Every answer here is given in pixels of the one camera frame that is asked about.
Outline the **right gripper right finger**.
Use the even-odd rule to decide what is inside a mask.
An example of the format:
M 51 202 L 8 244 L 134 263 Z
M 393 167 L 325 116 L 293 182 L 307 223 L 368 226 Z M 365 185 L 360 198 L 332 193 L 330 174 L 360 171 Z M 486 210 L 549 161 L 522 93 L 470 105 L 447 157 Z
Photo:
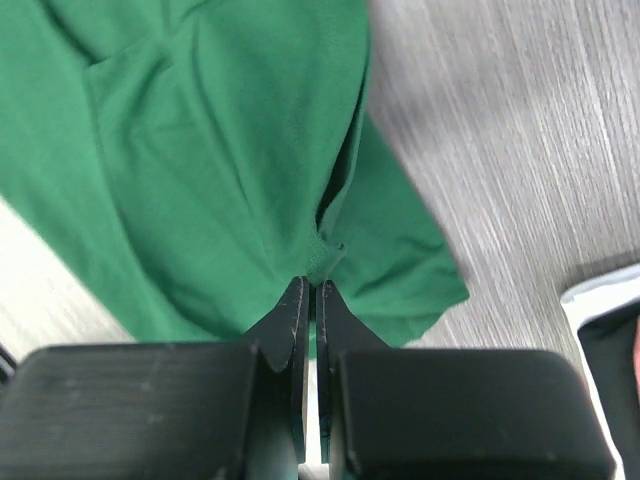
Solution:
M 400 349 L 316 290 L 321 458 L 334 479 L 611 479 L 582 377 L 524 349 Z

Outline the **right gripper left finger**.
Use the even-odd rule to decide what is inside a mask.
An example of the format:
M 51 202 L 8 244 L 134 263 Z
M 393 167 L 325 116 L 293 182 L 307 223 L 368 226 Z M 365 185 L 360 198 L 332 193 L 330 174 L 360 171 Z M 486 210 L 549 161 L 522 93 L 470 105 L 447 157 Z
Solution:
M 50 346 L 1 393 L 5 479 L 294 479 L 309 284 L 233 342 Z

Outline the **green t shirt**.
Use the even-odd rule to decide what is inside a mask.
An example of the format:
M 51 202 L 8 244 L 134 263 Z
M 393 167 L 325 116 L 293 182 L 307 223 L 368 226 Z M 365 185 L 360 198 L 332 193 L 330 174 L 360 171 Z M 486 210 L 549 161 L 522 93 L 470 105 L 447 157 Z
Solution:
M 5 1 L 1 194 L 137 341 L 229 341 L 290 281 L 385 342 L 469 292 L 367 111 L 363 1 Z

